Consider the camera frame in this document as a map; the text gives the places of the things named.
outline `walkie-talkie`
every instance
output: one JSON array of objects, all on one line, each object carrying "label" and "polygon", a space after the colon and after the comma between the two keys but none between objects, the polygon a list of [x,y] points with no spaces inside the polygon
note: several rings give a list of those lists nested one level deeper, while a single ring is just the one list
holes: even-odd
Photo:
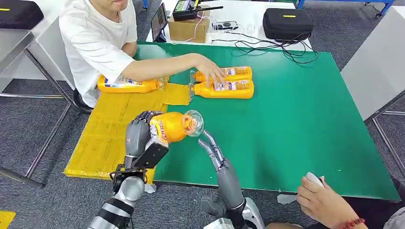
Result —
[{"label": "walkie-talkie", "polygon": [[180,0],[177,2],[173,10],[173,19],[175,21],[194,20],[197,18],[197,13],[205,10],[222,9],[223,6],[201,8],[198,4],[202,2],[199,0]]}]

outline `person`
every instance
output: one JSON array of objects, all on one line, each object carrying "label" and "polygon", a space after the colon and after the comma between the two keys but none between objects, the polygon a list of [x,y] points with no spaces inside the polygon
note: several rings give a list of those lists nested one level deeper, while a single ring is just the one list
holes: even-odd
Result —
[{"label": "person", "polygon": [[[325,188],[303,177],[297,188],[301,210],[319,223],[306,229],[342,229],[349,222],[359,222],[353,229],[404,229],[405,186],[392,177],[402,201],[393,203],[380,199],[342,198],[320,178]],[[300,229],[293,224],[271,223],[266,229]]]},{"label": "person", "polygon": [[90,107],[98,98],[100,74],[112,82],[120,76],[142,82],[195,67],[215,83],[224,83],[218,66],[196,53],[135,61],[138,36],[132,0],[69,0],[59,27],[75,86]]}]

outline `detergent bottle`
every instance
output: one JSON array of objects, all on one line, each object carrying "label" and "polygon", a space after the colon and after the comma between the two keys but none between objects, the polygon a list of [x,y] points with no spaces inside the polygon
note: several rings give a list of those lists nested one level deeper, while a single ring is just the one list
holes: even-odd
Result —
[{"label": "detergent bottle", "polygon": [[[220,68],[225,75],[225,80],[251,80],[252,68],[250,67],[231,67]],[[205,76],[201,72],[191,72],[191,77],[197,82],[206,81]]]},{"label": "detergent bottle", "polygon": [[154,116],[149,123],[151,134],[171,142],[179,142],[187,135],[196,137],[204,130],[204,120],[200,113],[189,110],[185,114],[168,112]]},{"label": "detergent bottle", "polygon": [[97,87],[101,92],[106,93],[147,93],[155,89],[164,89],[168,82],[168,76],[143,82],[133,81],[121,76],[115,82],[111,82],[103,75],[100,75]]},{"label": "detergent bottle", "polygon": [[216,87],[213,82],[210,82],[208,88],[206,82],[189,84],[189,86],[190,100],[194,94],[204,98],[250,99],[254,93],[254,85],[251,80],[225,81],[225,84],[218,83]]}]

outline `black case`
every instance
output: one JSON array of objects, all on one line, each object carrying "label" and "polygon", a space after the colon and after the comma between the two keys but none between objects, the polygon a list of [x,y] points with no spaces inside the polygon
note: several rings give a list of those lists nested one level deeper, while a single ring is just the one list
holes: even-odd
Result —
[{"label": "black case", "polygon": [[314,23],[303,10],[269,8],[263,15],[263,29],[269,39],[302,41],[313,28]]},{"label": "black case", "polygon": [[43,13],[33,1],[0,0],[0,28],[30,30],[42,19]]}]

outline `man's right hand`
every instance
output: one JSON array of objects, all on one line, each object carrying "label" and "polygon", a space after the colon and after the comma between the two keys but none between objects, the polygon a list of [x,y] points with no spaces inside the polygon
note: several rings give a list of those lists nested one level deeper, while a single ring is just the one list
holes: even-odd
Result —
[{"label": "man's right hand", "polygon": [[218,82],[225,84],[224,74],[214,62],[197,53],[192,53],[192,55],[196,60],[195,68],[205,76],[207,88],[209,87],[210,78],[212,78],[214,85],[217,85]]},{"label": "man's right hand", "polygon": [[301,210],[331,229],[341,228],[345,223],[358,219],[351,206],[325,183],[324,177],[321,180],[324,187],[306,177],[301,179],[302,185],[297,188],[297,202]]}]

